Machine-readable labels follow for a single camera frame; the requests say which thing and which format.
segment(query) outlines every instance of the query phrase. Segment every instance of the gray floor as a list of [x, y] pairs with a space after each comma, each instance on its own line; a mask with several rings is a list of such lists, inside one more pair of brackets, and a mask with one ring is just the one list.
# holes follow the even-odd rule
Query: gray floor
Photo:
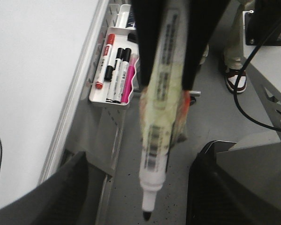
[[[188, 140], [176, 145], [170, 155], [166, 182], [157, 195], [151, 220], [142, 218], [142, 189], [138, 170], [141, 158], [141, 134], [138, 124], [138, 99], [127, 111], [126, 127], [118, 158], [114, 189], [107, 216], [107, 225], [184, 225], [189, 167], [197, 152], [212, 140], [237, 142], [246, 135], [265, 131], [248, 121], [237, 110], [223, 76], [218, 72], [218, 58], [232, 23], [238, 3], [231, 1], [210, 40], [210, 53], [195, 81], [194, 90], [202, 92], [190, 108]], [[244, 110], [252, 117], [270, 123], [251, 83], [239, 95]]]

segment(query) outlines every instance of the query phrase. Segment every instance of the sneaker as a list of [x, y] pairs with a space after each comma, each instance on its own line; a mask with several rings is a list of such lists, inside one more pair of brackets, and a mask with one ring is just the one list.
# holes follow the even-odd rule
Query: sneaker
[[[227, 69], [225, 71], [226, 85], [227, 85], [227, 88], [232, 92], [234, 91], [235, 82], [236, 82], [237, 76], [239, 74], [239, 71], [240, 71], [239, 69], [231, 69], [229, 67], [227, 67]], [[245, 91], [246, 87], [247, 87], [247, 76], [244, 71], [242, 76], [240, 77], [240, 80], [238, 83], [237, 93], [243, 93]]]

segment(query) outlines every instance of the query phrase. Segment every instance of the red marker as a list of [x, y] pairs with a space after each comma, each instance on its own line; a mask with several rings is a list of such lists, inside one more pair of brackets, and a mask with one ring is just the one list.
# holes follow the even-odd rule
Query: red marker
[[100, 67], [99, 68], [99, 76], [96, 80], [96, 88], [97, 89], [102, 89], [102, 87], [103, 87], [105, 71], [106, 71], [106, 67], [107, 67], [109, 58], [111, 56], [114, 38], [115, 38], [115, 34], [108, 35], [107, 44], [106, 44], [106, 47], [104, 48], [103, 57], [101, 58], [101, 60], [99, 62], [99, 67]]

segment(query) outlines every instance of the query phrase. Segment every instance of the khaki pants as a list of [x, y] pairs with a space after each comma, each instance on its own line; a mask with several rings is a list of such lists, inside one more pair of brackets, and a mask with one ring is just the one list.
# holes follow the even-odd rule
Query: khaki pants
[[240, 45], [240, 29], [243, 11], [254, 9], [255, 0], [238, 0], [240, 6], [234, 17], [234, 21], [228, 36], [227, 44], [224, 49], [225, 64], [231, 69], [241, 69], [242, 50]]

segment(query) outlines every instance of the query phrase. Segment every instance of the black marker tip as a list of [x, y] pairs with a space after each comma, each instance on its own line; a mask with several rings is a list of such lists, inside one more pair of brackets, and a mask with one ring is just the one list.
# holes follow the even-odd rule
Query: black marker tip
[[150, 220], [150, 217], [151, 217], [151, 212], [143, 211], [143, 212], [142, 212], [142, 215], [144, 216], [144, 219], [145, 219], [146, 221], [149, 221], [149, 220]]

